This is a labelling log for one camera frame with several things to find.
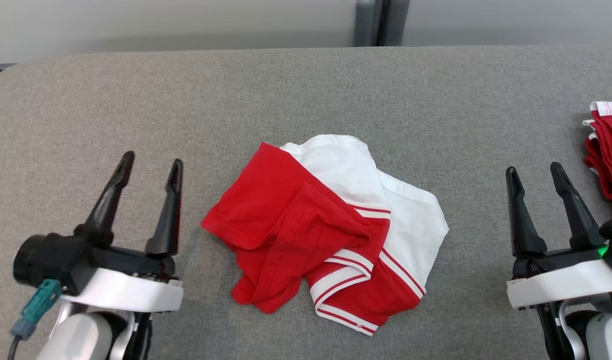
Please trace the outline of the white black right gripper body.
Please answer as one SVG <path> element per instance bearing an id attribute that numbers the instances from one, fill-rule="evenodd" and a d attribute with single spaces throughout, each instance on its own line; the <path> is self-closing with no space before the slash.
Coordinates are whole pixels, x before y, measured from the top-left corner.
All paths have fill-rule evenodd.
<path id="1" fill-rule="evenodd" d="M 521 309 L 612 292 L 612 269 L 604 247 L 513 254 L 512 279 L 506 294 Z"/>

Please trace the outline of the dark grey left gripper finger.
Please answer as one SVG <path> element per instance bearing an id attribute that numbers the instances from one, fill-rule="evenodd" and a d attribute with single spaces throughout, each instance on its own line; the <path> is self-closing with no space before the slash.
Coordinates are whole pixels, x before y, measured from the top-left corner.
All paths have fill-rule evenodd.
<path id="1" fill-rule="evenodd" d="M 114 241 L 112 227 L 123 189 L 132 173 L 135 153 L 123 154 L 111 178 L 105 185 L 87 220 L 75 228 L 75 235 L 83 237 L 96 247 L 109 247 Z"/>
<path id="2" fill-rule="evenodd" d="M 180 241 L 181 194 L 184 163 L 175 159 L 164 185 L 165 200 L 153 236 L 144 251 L 153 256 L 175 256 Z"/>

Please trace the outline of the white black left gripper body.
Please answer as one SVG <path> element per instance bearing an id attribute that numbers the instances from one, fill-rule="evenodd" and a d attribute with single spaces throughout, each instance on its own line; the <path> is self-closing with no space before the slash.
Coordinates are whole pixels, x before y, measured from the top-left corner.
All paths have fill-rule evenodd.
<path id="1" fill-rule="evenodd" d="M 93 249 L 95 272 L 78 296 L 61 300 L 107 310 L 163 313 L 180 310 L 183 283 L 171 255 L 110 246 Z"/>

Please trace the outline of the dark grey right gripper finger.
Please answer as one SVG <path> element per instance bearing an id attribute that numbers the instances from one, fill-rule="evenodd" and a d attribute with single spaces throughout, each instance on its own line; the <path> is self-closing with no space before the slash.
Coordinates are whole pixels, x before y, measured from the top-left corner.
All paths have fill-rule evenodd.
<path id="1" fill-rule="evenodd" d="M 601 236 L 599 225 L 572 184 L 562 164 L 556 161 L 552 162 L 550 172 L 555 191 L 562 199 L 568 219 L 571 232 L 570 248 L 581 250 L 604 246 L 606 239 Z"/>
<path id="2" fill-rule="evenodd" d="M 511 252 L 515 258 L 546 253 L 548 246 L 536 231 L 526 203 L 525 191 L 517 169 L 510 166 L 505 171 L 508 219 L 511 231 Z"/>

